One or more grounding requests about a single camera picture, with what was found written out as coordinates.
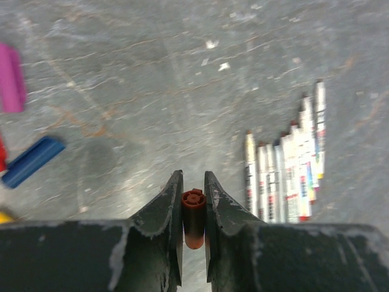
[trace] orange marker cap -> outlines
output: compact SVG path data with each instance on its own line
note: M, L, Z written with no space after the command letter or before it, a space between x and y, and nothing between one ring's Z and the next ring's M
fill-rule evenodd
M309 217L308 216L300 216L300 222L308 221Z
M198 249L204 243L206 201L199 189L185 192L181 197L185 243L191 249Z

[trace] red marker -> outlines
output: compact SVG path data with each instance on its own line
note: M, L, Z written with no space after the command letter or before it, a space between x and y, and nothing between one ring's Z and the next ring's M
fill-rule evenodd
M7 164L5 160L7 159L7 150L5 149L4 143L0 137L0 172L3 172L7 169Z

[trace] concrete floor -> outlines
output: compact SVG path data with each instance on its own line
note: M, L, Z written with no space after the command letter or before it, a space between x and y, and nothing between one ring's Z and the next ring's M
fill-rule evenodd
M326 175L312 221L389 235L386 0L6 0L0 41L20 50L29 90L24 113L0 114L12 158L44 134L67 142L0 189L24 220L126 218L177 169L185 189L214 171L243 204L245 131L275 139L324 78ZM210 291L204 259L184 250L181 291Z

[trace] white marker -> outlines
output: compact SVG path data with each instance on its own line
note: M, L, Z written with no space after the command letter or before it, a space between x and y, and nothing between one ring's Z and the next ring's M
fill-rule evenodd
M286 211L287 222L298 223L298 188L297 179L297 157L296 148L292 135L281 138L281 145L284 151L284 165L286 172Z
M276 223L277 183L275 180L274 154L272 144L266 145L267 151L267 192L269 193L269 223Z
M316 201L316 192L314 189L314 183L313 183L313 173L312 173L312 167L311 167L311 135L309 131L307 130L307 119L306 119L306 112L300 111L298 114L298 117L300 119L300 137L303 140L304 143L304 160L306 165L306 184L307 184L307 191L308 191L308 197L310 202Z
M267 196L267 153L264 143L258 146L258 162L260 170L260 219L268 222L269 202Z
M258 193L256 191L255 143L251 131L246 134L246 190L247 210L258 217Z
M282 146L276 145L274 146L274 153L275 153L275 163L277 166L277 176L276 180L278 182L277 184L277 205L278 205L278 222L279 223L285 223L286 222L286 210L285 210L285 167L284 167L284 157L282 154Z
M324 156L325 156L325 111L326 111L326 89L324 87L324 81L322 79L317 80L316 83L316 133L317 133L317 177L319 179L324 177Z
M305 124L304 131L309 136L309 154L311 162L312 182L315 191L319 189L319 183L317 178L317 164L316 164L316 135L315 135L315 123L312 114L312 101L311 97L304 95L303 108L305 110Z
M308 190L307 190L307 171L306 171L306 159L304 141L301 136L301 129L297 128L295 123L291 126L291 133L293 135L295 147L297 150L297 163L298 163L298 175L297 184L299 187L298 192L298 214L300 221L306 221L312 215L311 204L309 202Z

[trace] pink marker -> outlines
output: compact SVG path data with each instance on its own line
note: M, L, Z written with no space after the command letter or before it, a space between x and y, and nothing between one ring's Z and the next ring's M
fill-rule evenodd
M0 98L2 111L20 113L24 109L27 91L24 86L19 53L0 43Z

